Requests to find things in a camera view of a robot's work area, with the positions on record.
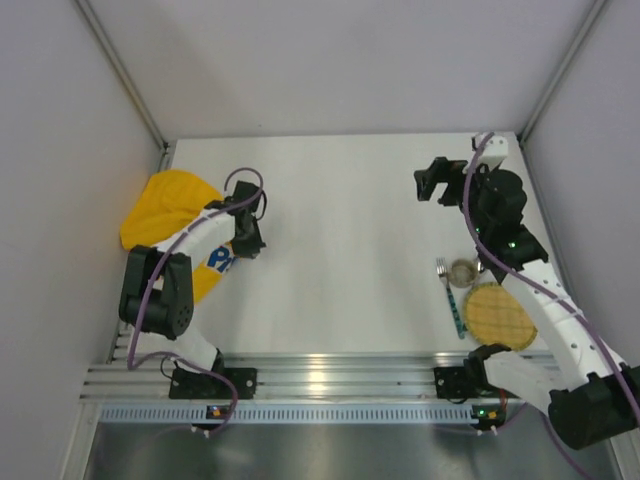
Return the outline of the yellow printed cloth placemat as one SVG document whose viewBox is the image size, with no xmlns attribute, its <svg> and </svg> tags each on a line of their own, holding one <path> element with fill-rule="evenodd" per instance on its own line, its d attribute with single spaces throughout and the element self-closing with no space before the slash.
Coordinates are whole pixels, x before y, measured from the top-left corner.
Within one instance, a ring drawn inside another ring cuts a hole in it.
<svg viewBox="0 0 640 480">
<path fill-rule="evenodd" d="M 120 227 L 124 250 L 152 246 L 190 224 L 211 201 L 222 194 L 196 175 L 169 170 L 153 175 Z M 229 243 L 208 251 L 193 271 L 194 302 L 201 302 L 231 268 L 235 255 Z"/>
</svg>

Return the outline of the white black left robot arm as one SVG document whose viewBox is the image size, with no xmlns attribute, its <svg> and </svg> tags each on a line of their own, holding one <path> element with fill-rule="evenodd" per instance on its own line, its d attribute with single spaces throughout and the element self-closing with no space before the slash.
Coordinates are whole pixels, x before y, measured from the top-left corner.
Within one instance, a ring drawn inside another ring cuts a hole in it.
<svg viewBox="0 0 640 480">
<path fill-rule="evenodd" d="M 151 246 L 128 254 L 119 317 L 133 327 L 127 367 L 169 358 L 202 374 L 222 373 L 222 354 L 194 325 L 199 267 L 224 274 L 239 259 L 254 259 L 266 247 L 259 221 L 263 187 L 237 181 L 231 195 L 206 204 L 193 220 Z"/>
</svg>

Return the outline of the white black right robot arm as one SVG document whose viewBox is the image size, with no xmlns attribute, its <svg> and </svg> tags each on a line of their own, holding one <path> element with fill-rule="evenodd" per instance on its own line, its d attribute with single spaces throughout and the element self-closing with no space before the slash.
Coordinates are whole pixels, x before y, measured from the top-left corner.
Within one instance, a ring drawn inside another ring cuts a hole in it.
<svg viewBox="0 0 640 480">
<path fill-rule="evenodd" d="M 508 141 L 471 140 L 470 160 L 437 157 L 414 173 L 416 196 L 464 216 L 481 264 L 524 309 L 559 367 L 552 377 L 501 342 L 470 352 L 464 367 L 480 390 L 503 389 L 544 414 L 565 445 L 580 450 L 639 427 L 639 370 L 611 349 L 561 284 L 549 255 L 523 223 L 521 177 L 502 168 Z"/>
</svg>

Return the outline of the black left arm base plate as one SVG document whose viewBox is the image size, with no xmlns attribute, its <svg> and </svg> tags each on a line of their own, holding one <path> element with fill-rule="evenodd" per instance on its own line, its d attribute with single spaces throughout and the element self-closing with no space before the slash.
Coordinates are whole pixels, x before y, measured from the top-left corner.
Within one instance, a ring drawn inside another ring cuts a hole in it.
<svg viewBox="0 0 640 480">
<path fill-rule="evenodd" d="M 240 400 L 254 398 L 257 388 L 256 368 L 225 368 L 222 376 L 231 382 Z M 180 367 L 172 372 L 168 394 L 173 400 L 230 400 L 231 389 L 211 376 Z"/>
</svg>

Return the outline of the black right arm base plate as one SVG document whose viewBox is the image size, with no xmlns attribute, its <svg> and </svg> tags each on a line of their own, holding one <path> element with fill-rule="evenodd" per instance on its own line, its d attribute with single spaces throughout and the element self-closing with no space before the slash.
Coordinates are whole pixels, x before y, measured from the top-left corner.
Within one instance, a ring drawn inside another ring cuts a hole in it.
<svg viewBox="0 0 640 480">
<path fill-rule="evenodd" d="M 495 387 L 482 383 L 477 375 L 464 366 L 435 367 L 433 369 L 436 395 L 454 403 L 476 398 L 495 398 Z"/>
</svg>

